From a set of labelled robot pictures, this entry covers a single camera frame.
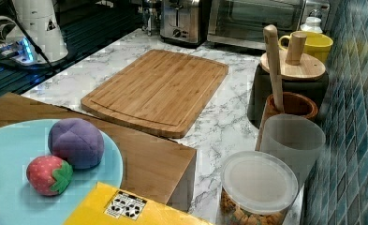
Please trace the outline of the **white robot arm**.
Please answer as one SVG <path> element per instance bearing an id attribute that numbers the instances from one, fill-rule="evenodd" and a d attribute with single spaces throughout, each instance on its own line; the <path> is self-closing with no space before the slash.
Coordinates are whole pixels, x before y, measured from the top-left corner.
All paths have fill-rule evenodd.
<path id="1" fill-rule="evenodd" d="M 23 66 L 53 66 L 68 55 L 53 0 L 0 0 L 0 53 Z"/>

